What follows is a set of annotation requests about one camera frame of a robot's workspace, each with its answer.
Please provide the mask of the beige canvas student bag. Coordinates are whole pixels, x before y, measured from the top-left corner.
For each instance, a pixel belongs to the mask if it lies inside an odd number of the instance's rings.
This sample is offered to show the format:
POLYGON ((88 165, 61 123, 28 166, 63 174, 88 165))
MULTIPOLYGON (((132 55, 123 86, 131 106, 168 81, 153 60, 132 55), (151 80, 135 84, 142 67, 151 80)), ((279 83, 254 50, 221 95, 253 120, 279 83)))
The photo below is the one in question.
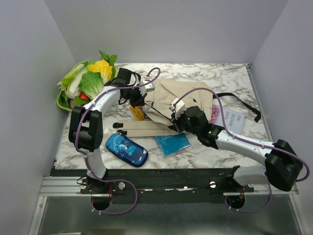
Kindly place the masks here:
POLYGON ((207 136, 222 128, 212 122, 212 102, 232 93, 208 92, 203 82, 160 80, 146 96, 143 111, 149 120, 115 122, 113 128, 128 137, 154 137, 190 133, 207 136))

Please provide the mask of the white flower cover book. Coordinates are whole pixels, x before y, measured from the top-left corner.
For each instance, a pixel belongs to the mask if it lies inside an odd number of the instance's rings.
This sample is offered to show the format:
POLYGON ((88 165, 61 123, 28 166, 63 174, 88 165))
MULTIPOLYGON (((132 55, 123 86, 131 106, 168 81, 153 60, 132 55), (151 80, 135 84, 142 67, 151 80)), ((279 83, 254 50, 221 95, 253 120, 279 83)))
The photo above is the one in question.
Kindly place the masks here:
MULTIPOLYGON (((241 134, 243 125, 244 125, 245 114, 233 111, 226 107, 223 107, 223 113, 224 113, 224 121, 225 121, 227 129, 230 132, 241 134)), ((212 114, 211 114, 210 123, 221 126, 221 127, 224 126, 223 120, 222 120, 222 113, 221 113, 221 109, 219 105, 214 104, 212 106, 212 114)))

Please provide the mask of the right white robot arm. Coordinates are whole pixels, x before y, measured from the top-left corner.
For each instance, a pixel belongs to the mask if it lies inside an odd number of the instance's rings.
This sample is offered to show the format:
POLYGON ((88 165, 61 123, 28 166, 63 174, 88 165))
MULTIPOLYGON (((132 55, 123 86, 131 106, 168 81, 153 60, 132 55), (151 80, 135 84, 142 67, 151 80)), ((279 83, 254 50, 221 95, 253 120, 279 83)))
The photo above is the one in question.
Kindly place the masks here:
POLYGON ((171 105, 170 110, 170 129, 190 133, 206 147, 232 151, 258 162, 257 166, 236 167, 234 173, 225 179, 225 187, 229 191, 235 192, 249 184, 271 184, 281 191, 292 189, 303 163, 296 158, 288 142, 256 141, 228 133, 223 127, 209 123, 204 111, 197 106, 180 108, 171 105))

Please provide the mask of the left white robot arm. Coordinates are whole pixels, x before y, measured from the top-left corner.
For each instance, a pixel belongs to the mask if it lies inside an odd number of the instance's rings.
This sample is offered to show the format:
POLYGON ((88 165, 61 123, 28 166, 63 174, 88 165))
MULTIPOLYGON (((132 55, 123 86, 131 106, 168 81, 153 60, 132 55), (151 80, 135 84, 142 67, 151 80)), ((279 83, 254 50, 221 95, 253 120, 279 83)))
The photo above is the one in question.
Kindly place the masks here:
POLYGON ((103 140, 102 116, 111 106, 129 101, 133 107, 143 106, 147 95, 141 85, 141 76, 121 68, 117 77, 100 88, 100 93, 90 103, 75 107, 71 113, 68 139, 78 152, 84 154, 87 175, 93 178, 91 187, 104 193, 109 186, 105 179, 106 167, 101 158, 100 145, 103 140))

